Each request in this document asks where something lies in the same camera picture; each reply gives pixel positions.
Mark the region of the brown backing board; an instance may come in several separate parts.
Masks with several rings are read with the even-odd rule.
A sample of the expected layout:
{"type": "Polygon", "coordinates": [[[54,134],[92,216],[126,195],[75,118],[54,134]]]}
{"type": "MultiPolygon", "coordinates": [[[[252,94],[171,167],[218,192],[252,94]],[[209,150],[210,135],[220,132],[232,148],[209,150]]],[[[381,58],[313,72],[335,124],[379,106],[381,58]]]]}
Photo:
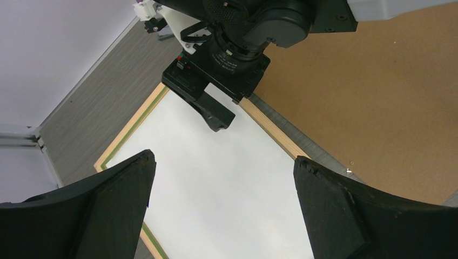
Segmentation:
{"type": "Polygon", "coordinates": [[[265,53],[255,94],[366,184],[433,204],[457,190],[457,1],[265,53]]]}

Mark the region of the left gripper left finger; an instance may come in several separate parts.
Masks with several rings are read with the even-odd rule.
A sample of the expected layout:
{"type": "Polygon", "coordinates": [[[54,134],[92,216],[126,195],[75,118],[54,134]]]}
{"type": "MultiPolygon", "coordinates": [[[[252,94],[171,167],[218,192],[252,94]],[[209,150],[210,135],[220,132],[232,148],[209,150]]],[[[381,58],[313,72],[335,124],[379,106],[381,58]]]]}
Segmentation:
{"type": "Polygon", "coordinates": [[[1,204],[1,258],[134,258],[156,171],[146,149],[70,185],[1,204]]]}

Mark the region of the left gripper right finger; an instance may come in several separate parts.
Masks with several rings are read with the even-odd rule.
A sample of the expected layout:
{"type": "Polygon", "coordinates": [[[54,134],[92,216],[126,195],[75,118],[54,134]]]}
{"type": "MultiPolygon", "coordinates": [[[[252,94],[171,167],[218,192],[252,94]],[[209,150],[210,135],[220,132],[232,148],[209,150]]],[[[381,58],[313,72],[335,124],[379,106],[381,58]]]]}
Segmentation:
{"type": "Polygon", "coordinates": [[[304,156],[293,176],[315,258],[457,258],[457,208],[380,191],[304,156]]]}

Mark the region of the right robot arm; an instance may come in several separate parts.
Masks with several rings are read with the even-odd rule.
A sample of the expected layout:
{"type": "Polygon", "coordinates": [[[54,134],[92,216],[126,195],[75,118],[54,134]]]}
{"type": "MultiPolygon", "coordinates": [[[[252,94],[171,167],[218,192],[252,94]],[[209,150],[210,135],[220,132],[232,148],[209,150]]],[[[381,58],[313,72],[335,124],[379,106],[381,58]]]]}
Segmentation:
{"type": "Polygon", "coordinates": [[[383,21],[441,1],[154,1],[145,30],[168,26],[183,50],[162,74],[213,131],[235,115],[205,92],[215,85],[235,103],[251,96],[270,59],[264,50],[302,42],[311,33],[354,32],[359,22],[383,21]]]}

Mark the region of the aluminium rail frame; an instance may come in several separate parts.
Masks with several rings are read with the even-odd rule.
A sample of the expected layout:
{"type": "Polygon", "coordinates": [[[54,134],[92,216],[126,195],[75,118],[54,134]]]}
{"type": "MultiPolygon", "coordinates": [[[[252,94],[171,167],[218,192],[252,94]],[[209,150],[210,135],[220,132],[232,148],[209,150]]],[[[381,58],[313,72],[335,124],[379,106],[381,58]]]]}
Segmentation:
{"type": "Polygon", "coordinates": [[[39,133],[38,127],[1,123],[1,148],[21,148],[39,150],[47,164],[50,175],[58,188],[63,187],[60,176],[55,170],[47,147],[39,133]]]}

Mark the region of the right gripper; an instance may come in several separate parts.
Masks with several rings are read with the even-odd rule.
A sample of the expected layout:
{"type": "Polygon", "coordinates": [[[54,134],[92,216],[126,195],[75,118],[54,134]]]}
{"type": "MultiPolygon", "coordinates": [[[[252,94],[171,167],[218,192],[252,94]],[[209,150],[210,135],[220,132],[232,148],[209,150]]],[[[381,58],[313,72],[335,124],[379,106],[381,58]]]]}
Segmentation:
{"type": "Polygon", "coordinates": [[[194,49],[184,49],[167,67],[162,83],[178,93],[207,123],[218,132],[227,129],[235,114],[205,92],[211,83],[233,100],[249,98],[261,81],[271,60],[264,54],[252,60],[240,60],[240,53],[221,48],[214,38],[194,49]]]}

